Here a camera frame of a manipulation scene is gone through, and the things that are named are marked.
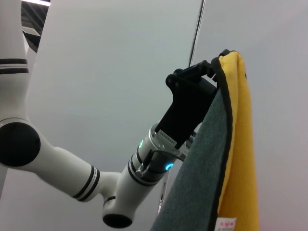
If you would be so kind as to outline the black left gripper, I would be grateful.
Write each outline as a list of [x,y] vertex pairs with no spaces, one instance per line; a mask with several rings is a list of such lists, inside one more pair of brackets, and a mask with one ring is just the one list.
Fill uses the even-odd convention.
[[[224,49],[215,59],[230,52]],[[212,65],[203,60],[186,69],[176,69],[167,76],[166,85],[172,92],[173,101],[156,126],[156,133],[174,148],[179,149],[203,121],[217,88],[202,76],[212,78],[214,75]]]

